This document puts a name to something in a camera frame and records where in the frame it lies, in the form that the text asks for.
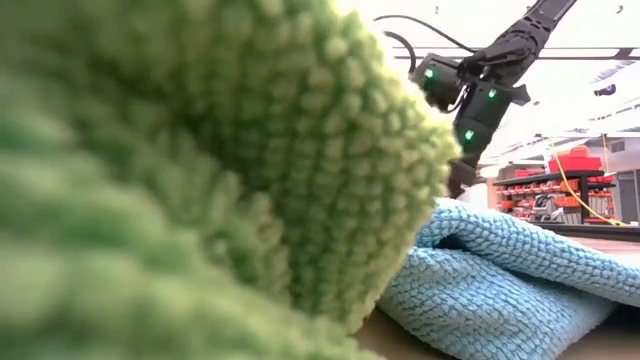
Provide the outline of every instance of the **black cable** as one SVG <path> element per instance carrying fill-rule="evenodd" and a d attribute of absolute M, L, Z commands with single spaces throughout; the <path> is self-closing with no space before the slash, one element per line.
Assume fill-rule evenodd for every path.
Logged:
<path fill-rule="evenodd" d="M 475 51 L 464 45 L 463 43 L 461 43 L 460 41 L 452 38 L 451 36 L 445 34 L 442 30 L 436 28 L 435 26 L 429 25 L 426 22 L 422 21 L 422 20 L 418 20 L 412 16 L 408 16 L 408 15 L 382 15 L 382 16 L 378 16 L 377 18 L 373 19 L 373 21 L 379 21 L 379 20 L 384 20 L 384 19 L 405 19 L 405 20 L 409 20 L 409 21 L 413 21 L 416 22 L 424 27 L 426 27 L 427 29 L 435 32 L 436 34 L 442 36 L 443 38 L 447 39 L 449 42 L 455 44 L 457 47 L 464 49 L 470 53 L 474 53 Z"/>
<path fill-rule="evenodd" d="M 407 51 L 409 52 L 409 59 L 411 60 L 411 65 L 409 65 L 409 74 L 413 73 L 416 70 L 418 59 L 416 58 L 416 52 L 415 50 L 413 50 L 413 46 L 411 46 L 411 43 L 407 41 L 407 39 L 392 31 L 385 31 L 384 34 L 385 36 L 397 40 L 402 44 L 402 46 L 404 46 L 405 49 L 407 49 Z"/>

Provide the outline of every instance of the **yellow cable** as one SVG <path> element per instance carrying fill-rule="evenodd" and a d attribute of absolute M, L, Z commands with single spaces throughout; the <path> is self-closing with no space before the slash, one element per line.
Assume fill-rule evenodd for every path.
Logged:
<path fill-rule="evenodd" d="M 547 140 L 549 141 L 549 144 L 551 145 L 551 152 L 553 153 L 553 158 L 556 160 L 556 163 L 558 164 L 558 170 L 560 170 L 560 175 L 562 175 L 562 181 L 564 182 L 564 185 L 567 188 L 567 190 L 569 190 L 569 193 L 571 194 L 571 196 L 573 196 L 578 201 L 578 203 L 580 203 L 580 205 L 582 205 L 585 209 L 589 210 L 591 215 L 594 215 L 595 217 L 599 218 L 600 220 L 606 221 L 611 225 L 629 226 L 629 224 L 625 224 L 622 221 L 605 218 L 604 216 L 602 216 L 602 215 L 598 214 L 597 212 L 595 212 L 591 207 L 589 207 L 589 205 L 585 204 L 584 201 L 582 201 L 582 199 L 580 199 L 580 197 L 571 188 L 571 185 L 569 184 L 569 180 L 567 180 L 567 175 L 564 173 L 564 169 L 562 168 L 562 164 L 560 163 L 560 158 L 558 157 L 558 152 L 556 151 L 556 147 L 553 144 L 553 141 L 551 141 L 551 139 L 548 139 L 548 138 L 547 138 Z"/>
<path fill-rule="evenodd" d="M 607 173 L 611 172 L 611 169 L 609 168 L 609 149 L 607 148 L 607 137 L 604 136 L 604 134 L 601 135 L 602 136 L 602 152 L 604 154 L 604 171 L 606 171 Z M 611 196 L 611 206 L 613 207 L 613 213 L 616 213 L 616 197 L 615 196 Z"/>

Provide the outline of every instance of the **blue microfiber towel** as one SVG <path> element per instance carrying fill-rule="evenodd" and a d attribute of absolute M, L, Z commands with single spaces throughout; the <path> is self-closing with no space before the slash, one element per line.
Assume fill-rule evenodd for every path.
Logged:
<path fill-rule="evenodd" d="M 441 199 L 378 306 L 462 360 L 552 360 L 618 303 L 640 307 L 640 264 Z"/>

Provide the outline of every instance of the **wooden table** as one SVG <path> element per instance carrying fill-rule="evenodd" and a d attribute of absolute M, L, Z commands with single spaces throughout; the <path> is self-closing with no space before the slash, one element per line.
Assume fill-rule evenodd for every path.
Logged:
<path fill-rule="evenodd" d="M 630 264 L 640 265 L 640 243 L 574 239 L 593 249 L 608 253 Z M 572 345 L 559 360 L 639 360 L 640 311 L 623 308 L 607 322 Z M 361 346 L 388 360 L 449 360 L 404 331 L 391 318 L 375 310 L 356 334 Z"/>

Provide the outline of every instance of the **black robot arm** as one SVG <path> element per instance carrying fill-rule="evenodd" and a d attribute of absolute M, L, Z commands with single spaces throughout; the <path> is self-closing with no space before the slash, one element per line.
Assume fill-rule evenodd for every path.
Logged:
<path fill-rule="evenodd" d="M 459 63 L 429 54 L 410 75 L 426 92 L 427 102 L 441 111 L 458 103 L 453 126 L 462 146 L 454 161 L 449 193 L 458 197 L 462 185 L 475 181 L 476 168 L 511 103 L 531 99 L 522 78 L 549 40 L 552 31 L 577 0 L 538 0 L 491 45 Z"/>

